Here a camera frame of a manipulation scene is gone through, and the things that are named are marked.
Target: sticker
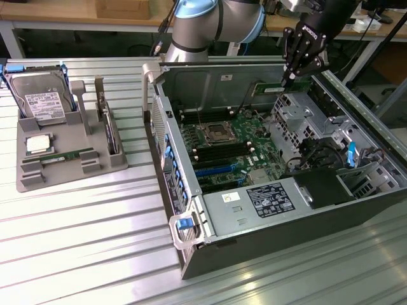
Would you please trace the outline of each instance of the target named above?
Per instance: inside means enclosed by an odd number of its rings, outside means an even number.
[[[267,88],[265,89],[265,93],[273,93],[273,92],[283,92],[284,88]]]
[[[240,200],[239,193],[229,193],[229,194],[222,194],[223,202],[232,202],[236,200]]]
[[[27,94],[25,99],[37,121],[65,117],[58,92]]]
[[[164,176],[174,214],[179,215],[181,213],[184,213],[185,207],[178,199],[177,187],[174,183],[174,177],[172,176],[172,173],[165,173]]]
[[[261,218],[295,210],[281,183],[248,189],[247,193]]]
[[[222,75],[221,76],[221,81],[231,81],[232,78],[233,78],[232,74]]]

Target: cardboard box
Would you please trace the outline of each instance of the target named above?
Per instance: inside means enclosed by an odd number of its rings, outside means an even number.
[[[150,19],[149,0],[95,0],[98,18]]]

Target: slotted aluminum surface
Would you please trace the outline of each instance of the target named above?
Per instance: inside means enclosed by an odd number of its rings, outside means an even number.
[[[146,60],[64,60],[71,80],[86,82],[87,107],[96,101],[93,77],[105,77],[130,168],[24,194],[15,190],[17,107],[3,85],[0,304],[406,302],[407,204],[363,226],[182,281],[141,119]]]

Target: table leg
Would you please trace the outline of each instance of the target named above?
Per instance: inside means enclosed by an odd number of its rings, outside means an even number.
[[[226,56],[237,56],[240,49],[240,43],[229,43],[228,53]]]
[[[343,79],[343,84],[346,84],[348,81],[353,80],[357,73],[363,68],[365,63],[368,61],[373,52],[377,49],[379,44],[383,41],[383,38],[378,38],[369,42],[367,47],[363,50],[361,56],[356,60],[354,66],[349,70],[349,73]]]
[[[11,58],[24,58],[24,52],[18,37],[14,33],[14,25],[11,21],[0,21],[0,34],[6,44]]]

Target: cpu socket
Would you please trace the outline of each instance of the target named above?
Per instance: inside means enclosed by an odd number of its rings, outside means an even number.
[[[233,142],[236,140],[236,136],[228,122],[205,123],[202,124],[202,130],[205,133],[208,144]]]

